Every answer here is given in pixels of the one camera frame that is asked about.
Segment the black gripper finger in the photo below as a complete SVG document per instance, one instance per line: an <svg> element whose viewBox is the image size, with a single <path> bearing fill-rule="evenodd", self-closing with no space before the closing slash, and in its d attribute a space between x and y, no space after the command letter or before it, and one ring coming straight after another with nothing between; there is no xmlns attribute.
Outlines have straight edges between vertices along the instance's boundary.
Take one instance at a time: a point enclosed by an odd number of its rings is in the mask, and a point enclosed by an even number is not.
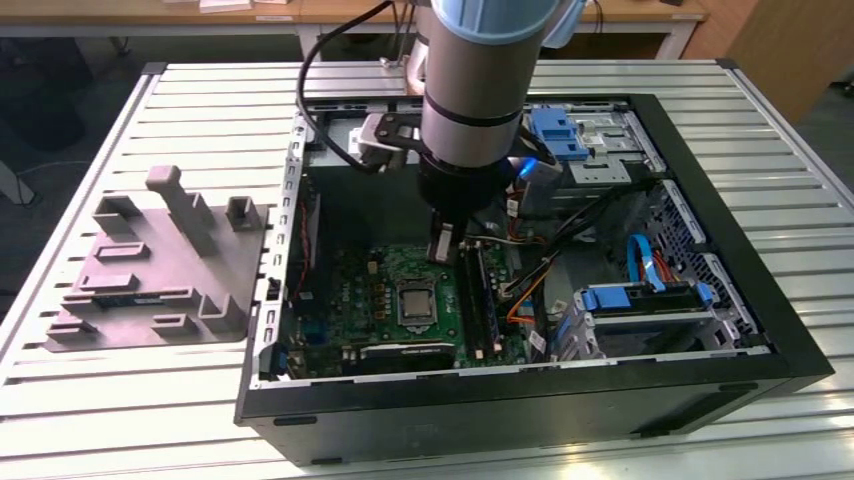
<svg viewBox="0 0 854 480"><path fill-rule="evenodd" d="M452 264L456 259L458 242L453 237L453 225L441 223L430 230L426 260L434 264Z"/></svg>

